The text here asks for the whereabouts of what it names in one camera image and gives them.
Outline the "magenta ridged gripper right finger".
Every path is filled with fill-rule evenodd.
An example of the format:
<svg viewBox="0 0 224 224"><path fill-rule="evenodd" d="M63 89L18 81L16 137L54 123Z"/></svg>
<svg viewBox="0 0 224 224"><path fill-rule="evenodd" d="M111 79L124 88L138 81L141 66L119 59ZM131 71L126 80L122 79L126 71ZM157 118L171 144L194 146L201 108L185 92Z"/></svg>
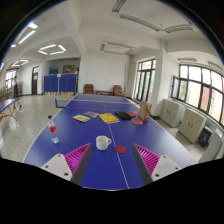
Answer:
<svg viewBox="0 0 224 224"><path fill-rule="evenodd" d="M181 167L168 155L158 156L138 144L133 144L132 153L144 185L181 170Z"/></svg>

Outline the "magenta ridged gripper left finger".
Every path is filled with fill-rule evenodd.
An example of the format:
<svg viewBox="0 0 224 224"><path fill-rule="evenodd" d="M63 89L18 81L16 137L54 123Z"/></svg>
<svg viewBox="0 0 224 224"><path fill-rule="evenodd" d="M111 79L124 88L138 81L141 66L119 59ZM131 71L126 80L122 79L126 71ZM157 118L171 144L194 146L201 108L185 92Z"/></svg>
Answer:
<svg viewBox="0 0 224 224"><path fill-rule="evenodd" d="M91 152L91 144L87 143L66 155L56 154L42 166L42 169L79 185Z"/></svg>

